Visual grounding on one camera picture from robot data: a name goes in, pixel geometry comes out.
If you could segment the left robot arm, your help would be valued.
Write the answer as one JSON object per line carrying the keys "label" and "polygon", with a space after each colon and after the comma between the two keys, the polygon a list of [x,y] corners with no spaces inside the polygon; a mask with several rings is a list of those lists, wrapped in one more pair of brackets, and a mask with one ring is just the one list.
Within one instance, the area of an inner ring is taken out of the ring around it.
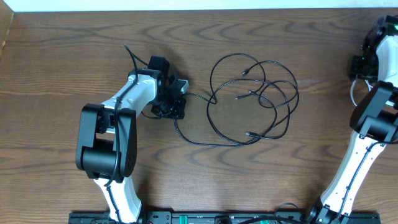
{"label": "left robot arm", "polygon": [[135,68],[126,84],[101,104],[86,104],[81,111],[76,166],[94,180],[116,223],[142,223],[145,216],[136,194],[132,172],[137,160],[137,117],[150,105],[155,118],[183,119],[183,94],[189,83],[171,64],[153,55],[145,68]]}

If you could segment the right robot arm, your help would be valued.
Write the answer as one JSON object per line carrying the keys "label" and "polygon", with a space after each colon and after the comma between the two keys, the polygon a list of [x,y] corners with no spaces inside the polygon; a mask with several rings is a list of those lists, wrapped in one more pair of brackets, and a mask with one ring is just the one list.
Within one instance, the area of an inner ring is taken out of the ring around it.
{"label": "right robot arm", "polygon": [[353,212],[353,202],[368,171],[387,145],[397,144],[397,16],[377,20],[363,54],[353,57],[349,78],[364,80],[368,94],[356,104],[349,125],[348,149],[331,184],[317,199],[304,223],[380,223],[376,212]]}

